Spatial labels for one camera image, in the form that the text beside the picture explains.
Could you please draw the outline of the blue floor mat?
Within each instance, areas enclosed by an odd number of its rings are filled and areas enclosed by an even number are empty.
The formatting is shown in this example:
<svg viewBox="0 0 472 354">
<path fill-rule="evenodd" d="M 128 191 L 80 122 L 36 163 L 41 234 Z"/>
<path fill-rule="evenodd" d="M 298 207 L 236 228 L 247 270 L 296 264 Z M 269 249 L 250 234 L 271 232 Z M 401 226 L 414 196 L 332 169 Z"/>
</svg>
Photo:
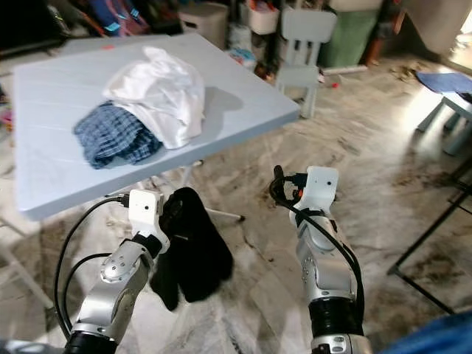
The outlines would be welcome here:
<svg viewBox="0 0 472 354">
<path fill-rule="evenodd" d="M 463 73 L 415 73 L 417 80 L 429 91 L 472 92 L 472 77 Z"/>
</svg>

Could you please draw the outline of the black garment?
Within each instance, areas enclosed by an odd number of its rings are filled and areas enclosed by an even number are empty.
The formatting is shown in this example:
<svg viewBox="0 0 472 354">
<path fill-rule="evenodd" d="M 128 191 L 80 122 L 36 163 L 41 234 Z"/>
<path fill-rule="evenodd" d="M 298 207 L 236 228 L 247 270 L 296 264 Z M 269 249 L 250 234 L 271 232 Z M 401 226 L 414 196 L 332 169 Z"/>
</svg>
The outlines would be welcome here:
<svg viewBox="0 0 472 354">
<path fill-rule="evenodd" d="M 194 303 L 215 294 L 232 276 L 234 264 L 232 253 L 198 192 L 183 187 L 171 196 L 184 203 L 179 229 L 187 239 L 169 239 L 169 249 L 156 258 L 156 272 L 149 285 L 166 309 L 175 311 L 180 298 Z"/>
</svg>

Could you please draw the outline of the green bin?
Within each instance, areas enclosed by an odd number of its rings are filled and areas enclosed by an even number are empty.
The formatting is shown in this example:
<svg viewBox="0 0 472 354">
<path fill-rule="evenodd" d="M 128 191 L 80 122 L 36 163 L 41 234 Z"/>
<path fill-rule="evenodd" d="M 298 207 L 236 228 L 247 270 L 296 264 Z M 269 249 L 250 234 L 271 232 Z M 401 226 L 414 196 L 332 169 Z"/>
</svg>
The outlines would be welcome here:
<svg viewBox="0 0 472 354">
<path fill-rule="evenodd" d="M 371 34 L 378 23 L 381 9 L 339 11 L 327 8 L 336 16 L 328 43 L 320 50 L 318 63 L 322 68 L 339 68 L 360 64 Z"/>
</svg>

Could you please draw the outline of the pale grey plastic table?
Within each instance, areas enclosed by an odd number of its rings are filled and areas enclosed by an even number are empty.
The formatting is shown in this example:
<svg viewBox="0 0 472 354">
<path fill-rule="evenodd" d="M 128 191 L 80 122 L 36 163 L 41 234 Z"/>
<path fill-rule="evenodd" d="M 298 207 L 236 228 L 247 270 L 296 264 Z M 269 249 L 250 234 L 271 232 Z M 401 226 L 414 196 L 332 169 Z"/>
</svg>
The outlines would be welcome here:
<svg viewBox="0 0 472 354">
<path fill-rule="evenodd" d="M 158 38 L 166 38 L 167 35 L 137 35 L 128 37 L 101 37 L 101 38 L 71 38 L 58 48 L 57 56 L 68 56 L 83 52 L 109 49 L 118 46 L 150 43 Z"/>
</svg>

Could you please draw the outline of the black television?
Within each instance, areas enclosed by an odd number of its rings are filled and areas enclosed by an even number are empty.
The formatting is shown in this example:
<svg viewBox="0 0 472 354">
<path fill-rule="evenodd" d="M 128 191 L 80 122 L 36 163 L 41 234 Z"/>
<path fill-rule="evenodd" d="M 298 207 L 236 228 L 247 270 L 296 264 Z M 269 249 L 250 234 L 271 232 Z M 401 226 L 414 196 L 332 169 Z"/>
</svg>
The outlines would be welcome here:
<svg viewBox="0 0 472 354">
<path fill-rule="evenodd" d="M 0 0 L 2 50 L 61 39 L 48 0 Z"/>
</svg>

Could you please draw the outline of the grey plastic bin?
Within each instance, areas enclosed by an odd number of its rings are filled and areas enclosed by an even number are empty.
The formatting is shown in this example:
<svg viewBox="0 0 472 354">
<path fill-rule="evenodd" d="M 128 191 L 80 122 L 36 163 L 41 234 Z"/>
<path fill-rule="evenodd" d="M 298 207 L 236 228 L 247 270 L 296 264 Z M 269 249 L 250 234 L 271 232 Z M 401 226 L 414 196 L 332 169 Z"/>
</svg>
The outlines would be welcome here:
<svg viewBox="0 0 472 354">
<path fill-rule="evenodd" d="M 215 2 L 183 4 L 178 19 L 185 33 L 198 33 L 219 49 L 226 50 L 229 7 Z"/>
</svg>

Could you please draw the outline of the white shirt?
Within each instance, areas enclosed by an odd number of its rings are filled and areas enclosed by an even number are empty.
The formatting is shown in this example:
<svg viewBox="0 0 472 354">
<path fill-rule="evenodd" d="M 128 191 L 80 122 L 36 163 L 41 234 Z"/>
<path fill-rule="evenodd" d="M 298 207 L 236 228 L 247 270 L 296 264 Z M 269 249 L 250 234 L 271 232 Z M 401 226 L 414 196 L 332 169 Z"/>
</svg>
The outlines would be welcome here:
<svg viewBox="0 0 472 354">
<path fill-rule="evenodd" d="M 103 96 L 133 114 L 166 148 L 182 148 L 202 133 L 203 78 L 165 49 L 144 46 L 142 54 L 109 78 Z"/>
</svg>

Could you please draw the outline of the blue pink backpack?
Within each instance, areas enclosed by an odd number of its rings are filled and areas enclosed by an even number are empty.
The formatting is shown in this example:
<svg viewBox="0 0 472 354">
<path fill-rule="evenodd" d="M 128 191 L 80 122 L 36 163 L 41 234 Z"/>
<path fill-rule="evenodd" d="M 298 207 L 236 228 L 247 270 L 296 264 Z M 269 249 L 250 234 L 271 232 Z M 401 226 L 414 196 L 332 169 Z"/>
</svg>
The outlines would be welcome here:
<svg viewBox="0 0 472 354">
<path fill-rule="evenodd" d="M 150 27 L 131 0 L 90 0 L 90 7 L 108 37 L 148 34 Z"/>
</svg>

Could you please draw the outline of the white bucket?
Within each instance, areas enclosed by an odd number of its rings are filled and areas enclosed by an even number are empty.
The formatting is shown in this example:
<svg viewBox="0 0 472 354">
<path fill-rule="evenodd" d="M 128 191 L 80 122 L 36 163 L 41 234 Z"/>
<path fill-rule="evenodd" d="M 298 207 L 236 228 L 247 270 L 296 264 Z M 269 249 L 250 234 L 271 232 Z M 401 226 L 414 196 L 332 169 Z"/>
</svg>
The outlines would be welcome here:
<svg viewBox="0 0 472 354">
<path fill-rule="evenodd" d="M 246 0 L 247 26 L 254 34 L 266 36 L 277 32 L 280 10 L 273 0 Z"/>
</svg>

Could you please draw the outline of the white tube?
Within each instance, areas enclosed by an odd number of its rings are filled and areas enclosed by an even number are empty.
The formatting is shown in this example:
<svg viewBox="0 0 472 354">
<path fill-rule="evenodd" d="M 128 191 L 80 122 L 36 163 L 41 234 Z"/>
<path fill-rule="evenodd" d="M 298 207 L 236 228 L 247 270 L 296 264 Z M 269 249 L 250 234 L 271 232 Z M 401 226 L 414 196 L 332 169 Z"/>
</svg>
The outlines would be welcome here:
<svg viewBox="0 0 472 354">
<path fill-rule="evenodd" d="M 364 66 L 364 65 L 323 68 L 323 69 L 320 69 L 320 73 L 323 75 L 361 73 L 361 72 L 365 72 L 368 68 L 369 68 L 368 66 Z"/>
</svg>

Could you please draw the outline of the blue plaid shirt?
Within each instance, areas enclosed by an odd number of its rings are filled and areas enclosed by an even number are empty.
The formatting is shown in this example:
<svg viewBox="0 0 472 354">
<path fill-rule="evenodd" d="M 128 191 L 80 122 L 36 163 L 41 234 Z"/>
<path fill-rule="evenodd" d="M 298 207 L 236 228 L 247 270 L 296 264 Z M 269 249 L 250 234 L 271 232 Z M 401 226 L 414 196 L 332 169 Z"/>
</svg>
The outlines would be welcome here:
<svg viewBox="0 0 472 354">
<path fill-rule="evenodd" d="M 136 116 L 110 100 L 85 115 L 73 133 L 85 161 L 97 170 L 115 162 L 138 165 L 162 147 L 162 142 Z"/>
</svg>

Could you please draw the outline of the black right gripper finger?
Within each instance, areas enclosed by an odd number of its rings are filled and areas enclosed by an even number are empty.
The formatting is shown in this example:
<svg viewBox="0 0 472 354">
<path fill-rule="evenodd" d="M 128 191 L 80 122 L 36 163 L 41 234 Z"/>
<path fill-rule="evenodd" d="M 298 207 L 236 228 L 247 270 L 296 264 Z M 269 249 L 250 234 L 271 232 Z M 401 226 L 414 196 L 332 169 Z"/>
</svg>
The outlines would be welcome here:
<svg viewBox="0 0 472 354">
<path fill-rule="evenodd" d="M 282 166 L 274 166 L 273 173 L 274 179 L 270 183 L 270 198 L 272 198 L 273 202 L 277 205 L 285 207 L 287 205 L 287 198 L 284 190 L 285 176 Z"/>
</svg>

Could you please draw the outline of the pale blue folding table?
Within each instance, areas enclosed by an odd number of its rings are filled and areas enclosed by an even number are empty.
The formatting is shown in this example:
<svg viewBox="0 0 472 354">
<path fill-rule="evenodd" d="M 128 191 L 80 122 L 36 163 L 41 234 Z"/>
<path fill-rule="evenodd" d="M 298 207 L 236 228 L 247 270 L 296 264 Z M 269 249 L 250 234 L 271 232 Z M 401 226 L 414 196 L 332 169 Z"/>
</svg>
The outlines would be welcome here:
<svg viewBox="0 0 472 354">
<path fill-rule="evenodd" d="M 203 130 L 188 145 L 141 165 L 91 168 L 73 128 L 104 101 L 109 78 L 144 57 L 144 44 L 48 58 L 13 71 L 15 206 L 41 221 L 151 176 L 296 121 L 293 100 L 196 34 L 149 41 L 192 64 L 206 83 Z"/>
</svg>

